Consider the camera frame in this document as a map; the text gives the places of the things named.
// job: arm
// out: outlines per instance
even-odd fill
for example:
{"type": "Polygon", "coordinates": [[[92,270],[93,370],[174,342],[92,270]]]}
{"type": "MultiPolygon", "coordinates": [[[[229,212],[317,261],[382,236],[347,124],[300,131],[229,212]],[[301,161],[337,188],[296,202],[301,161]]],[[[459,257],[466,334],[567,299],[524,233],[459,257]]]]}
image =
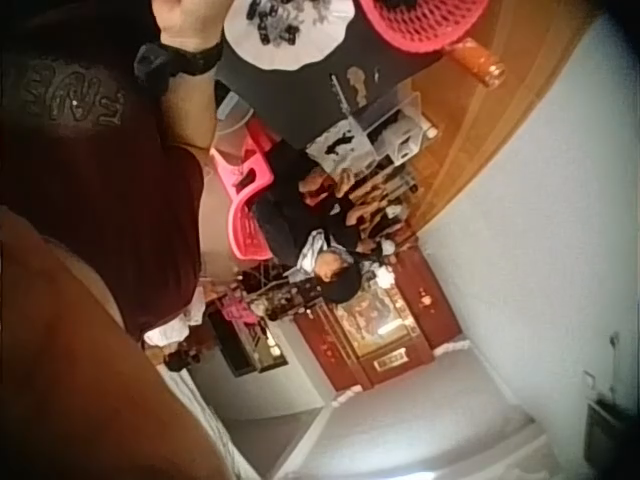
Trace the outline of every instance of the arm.
{"type": "MultiPolygon", "coordinates": [[[[199,52],[220,42],[230,0],[152,0],[165,45],[199,52]]],[[[216,120],[214,70],[199,76],[178,74],[162,99],[169,143],[190,150],[208,163],[216,120]]]]}
{"type": "Polygon", "coordinates": [[[6,209],[0,233],[0,425],[15,463],[2,469],[33,478],[230,478],[199,422],[42,237],[6,209]],[[25,473],[39,468],[47,471],[25,473]]]}

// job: black table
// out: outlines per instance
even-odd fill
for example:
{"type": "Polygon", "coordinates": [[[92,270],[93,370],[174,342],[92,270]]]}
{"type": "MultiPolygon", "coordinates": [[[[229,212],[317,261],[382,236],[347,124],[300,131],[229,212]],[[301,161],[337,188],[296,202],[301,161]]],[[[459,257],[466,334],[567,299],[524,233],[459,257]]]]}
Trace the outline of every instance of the black table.
{"type": "Polygon", "coordinates": [[[367,102],[371,103],[442,56],[439,52],[411,54],[392,47],[373,30],[354,1],[356,13],[345,40],[323,60],[295,71],[258,68],[224,40],[218,78],[253,107],[265,125],[296,148],[304,148],[344,118],[330,75],[336,76],[355,112],[357,91],[347,78],[351,67],[364,72],[367,102]]]}

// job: watch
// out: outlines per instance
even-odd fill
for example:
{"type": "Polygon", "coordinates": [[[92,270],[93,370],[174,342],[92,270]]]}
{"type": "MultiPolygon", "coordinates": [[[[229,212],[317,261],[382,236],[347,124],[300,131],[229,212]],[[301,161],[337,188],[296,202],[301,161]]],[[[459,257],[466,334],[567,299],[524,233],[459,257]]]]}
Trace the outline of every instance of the watch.
{"type": "Polygon", "coordinates": [[[188,52],[163,43],[146,43],[133,64],[138,82],[161,96],[169,88],[169,79],[179,73],[197,76],[210,71],[222,57],[222,43],[200,52],[188,52]]]}

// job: wooden furniture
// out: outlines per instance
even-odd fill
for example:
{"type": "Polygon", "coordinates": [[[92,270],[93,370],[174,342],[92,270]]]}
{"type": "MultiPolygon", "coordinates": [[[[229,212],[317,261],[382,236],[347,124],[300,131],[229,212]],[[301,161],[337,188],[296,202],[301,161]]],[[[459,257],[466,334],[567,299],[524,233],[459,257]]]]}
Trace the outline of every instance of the wooden furniture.
{"type": "Polygon", "coordinates": [[[324,303],[294,321],[337,391],[373,388],[434,361],[461,333],[433,271],[416,246],[396,255],[396,284],[370,287],[341,306],[324,303]]]}
{"type": "Polygon", "coordinates": [[[357,88],[348,71],[364,75],[366,102],[437,62],[439,52],[423,55],[402,52],[378,35],[364,17],[359,2],[343,42],[325,59],[295,71],[262,70],[240,57],[225,40],[217,77],[255,109],[267,127],[296,148],[304,148],[344,119],[329,81],[335,75],[353,112],[357,88]]]}

